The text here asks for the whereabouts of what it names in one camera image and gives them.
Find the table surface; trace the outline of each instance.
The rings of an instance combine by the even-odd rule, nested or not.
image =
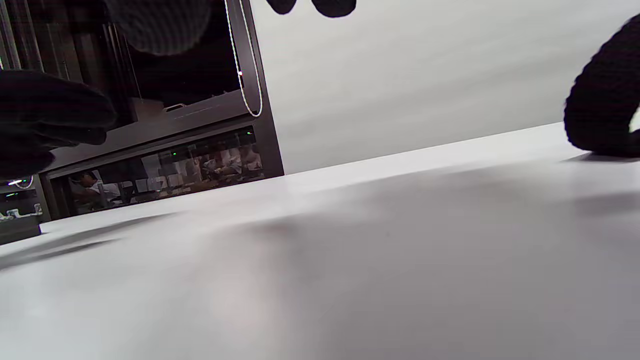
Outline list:
[[[0,358],[636,360],[639,170],[552,124],[44,224]]]

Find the finger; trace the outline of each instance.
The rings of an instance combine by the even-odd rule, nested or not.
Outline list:
[[[0,178],[13,180],[35,175],[51,165],[53,160],[50,152],[0,154]]]
[[[101,145],[107,138],[107,133],[104,129],[39,124],[34,127],[34,131],[36,134],[47,138],[91,145]]]
[[[296,4],[296,0],[267,0],[267,3],[271,5],[273,11],[280,15],[284,15],[293,9],[293,6]]]
[[[316,9],[326,17],[343,17],[356,8],[356,0],[312,0]]]
[[[23,152],[38,152],[41,149],[41,143],[38,141],[33,131],[28,133],[12,133],[11,131],[2,131],[0,133],[0,155],[21,154]]]
[[[116,113],[90,87],[30,71],[0,72],[0,122],[107,127]]]
[[[72,142],[69,140],[50,138],[48,136],[44,136],[40,134],[36,134],[36,138],[38,139],[38,142],[43,148],[46,148],[49,150],[57,149],[58,147],[75,147],[80,145],[79,142]]]

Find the black knit glove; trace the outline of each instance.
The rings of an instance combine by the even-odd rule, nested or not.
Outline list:
[[[602,155],[640,157],[640,134],[629,124],[640,104],[640,15],[606,42],[575,80],[564,127],[576,147]]]
[[[267,0],[272,9],[284,15],[289,13],[296,0]],[[319,13],[327,17],[343,17],[356,8],[356,0],[311,0]]]
[[[109,100],[86,85],[39,72],[0,71],[0,177],[43,170],[57,147],[104,143],[115,119]]]

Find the white shirt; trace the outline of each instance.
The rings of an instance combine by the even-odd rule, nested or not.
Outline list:
[[[215,159],[204,163],[205,168],[214,171],[217,168],[232,168],[238,174],[242,174],[242,160],[240,159],[240,150],[234,148],[220,152],[222,161],[218,163]]]
[[[262,169],[262,160],[260,159],[260,154],[256,154],[255,152],[249,152],[245,159],[246,168],[249,170],[259,170]]]
[[[93,190],[97,193],[100,193],[99,184],[102,185],[102,191],[104,192],[104,197],[107,201],[111,201],[113,198],[120,196],[120,189],[118,189],[118,185],[116,184],[104,184],[102,180],[96,181],[89,190]]]

